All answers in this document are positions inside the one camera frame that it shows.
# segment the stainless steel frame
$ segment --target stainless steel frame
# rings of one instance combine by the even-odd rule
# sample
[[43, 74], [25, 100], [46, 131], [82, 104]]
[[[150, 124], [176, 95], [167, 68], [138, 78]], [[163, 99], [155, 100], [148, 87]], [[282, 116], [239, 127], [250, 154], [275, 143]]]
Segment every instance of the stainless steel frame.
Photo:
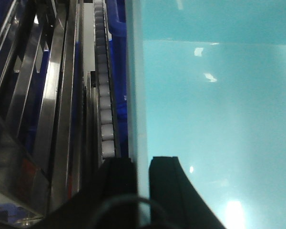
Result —
[[[98, 78], [90, 74], [83, 83], [83, 3], [14, 0], [2, 25], [0, 211], [14, 226], [27, 227], [59, 208], [103, 162]], [[104, 10], [103, 1], [96, 5]], [[104, 12], [102, 18], [105, 41]], [[103, 42], [102, 62], [110, 68], [107, 47]], [[116, 131], [111, 75], [110, 81]], [[117, 131], [114, 136], [120, 156]]]

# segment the metal rail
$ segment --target metal rail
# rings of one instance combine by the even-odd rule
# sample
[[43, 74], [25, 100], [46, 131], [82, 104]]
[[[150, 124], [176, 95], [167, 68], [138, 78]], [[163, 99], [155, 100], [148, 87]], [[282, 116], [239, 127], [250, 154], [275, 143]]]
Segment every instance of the metal rail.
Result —
[[42, 216], [48, 187], [47, 179], [0, 118], [0, 204], [22, 206], [28, 215]]
[[42, 170], [49, 175], [49, 159], [53, 138], [57, 91], [61, 73], [62, 49], [66, 25], [66, 8], [58, 7], [58, 16], [55, 22], [53, 41], [49, 58], [49, 65], [43, 89], [41, 110], [37, 126], [33, 158]]
[[77, 0], [70, 1], [64, 46], [64, 65], [58, 110], [50, 211], [56, 210], [68, 199], [77, 6]]
[[15, 136], [19, 135], [20, 126], [23, 122], [24, 109], [26, 106], [29, 106], [27, 103], [28, 94], [33, 74], [36, 74], [35, 63], [44, 23], [45, 8], [40, 7], [34, 19], [31, 35], [22, 61], [21, 71], [18, 75], [14, 94], [6, 117], [6, 125], [10, 129], [10, 132]]
[[15, 50], [21, 34], [22, 24], [26, 16], [25, 10], [28, 7], [27, 2], [28, 0], [20, 0], [17, 5], [16, 14], [0, 52], [0, 90], [2, 90], [2, 85], [6, 81], [7, 71], [13, 64], [13, 59], [15, 58]]
[[74, 146], [73, 146], [73, 162], [72, 162], [72, 196], [79, 192], [82, 187], [82, 160], [85, 147], [83, 146], [83, 0], [79, 1], [79, 20], [78, 20], [78, 69], [77, 76], [74, 79], [74, 115], [73, 115], [73, 129], [74, 129]]
[[94, 166], [92, 160], [93, 152], [93, 100], [92, 100], [92, 84], [91, 84], [91, 72], [87, 72], [87, 86], [85, 90], [85, 151], [83, 157], [83, 171], [85, 180], [90, 180], [92, 175], [92, 167]]
[[46, 0], [46, 3], [47, 3], [47, 6], [48, 6], [48, 18], [49, 18], [49, 21], [50, 21], [50, 24], [52, 26], [54, 26], [55, 24], [55, 19], [56, 19], [56, 16], [57, 16], [57, 1], [56, 0]]
[[0, 29], [0, 46], [2, 41], [4, 41], [4, 37], [6, 35], [6, 32], [8, 31], [8, 28], [10, 26], [9, 22], [10, 22], [10, 17], [12, 16], [13, 12], [14, 12], [14, 8], [17, 5], [17, 0], [13, 0], [13, 2], [10, 5], [10, 9], [5, 17], [4, 22], [2, 23], [1, 29]]

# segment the cable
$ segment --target cable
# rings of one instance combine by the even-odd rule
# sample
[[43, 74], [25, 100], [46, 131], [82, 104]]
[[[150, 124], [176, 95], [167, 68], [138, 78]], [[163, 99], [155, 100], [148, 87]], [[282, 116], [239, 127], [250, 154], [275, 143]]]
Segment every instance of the cable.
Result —
[[93, 213], [93, 215], [91, 216], [91, 220], [88, 222], [87, 228], [88, 229], [94, 229], [97, 226], [97, 223], [99, 222], [99, 220], [102, 218], [102, 216], [107, 211], [109, 211], [113, 207], [116, 207], [116, 206], [119, 206], [122, 204], [127, 204], [127, 203], [145, 203], [145, 204], [150, 205], [153, 208], [153, 210], [158, 214], [158, 216], [160, 217], [161, 222], [162, 222], [162, 223], [152, 224], [150, 226], [161, 225], [167, 229], [176, 229], [177, 228], [177, 227], [167, 223], [167, 214], [166, 214], [165, 210], [161, 207], [161, 205], [159, 205], [157, 202], [155, 202], [153, 200], [146, 199], [143, 197], [139, 197], [139, 196], [133, 195], [133, 194], [116, 196], [116, 197], [113, 197], [113, 198], [110, 198], [110, 199], [104, 201], [98, 207], [98, 209]]
[[152, 223], [140, 229], [180, 229], [180, 228], [172, 223], [164, 222], [164, 223]]

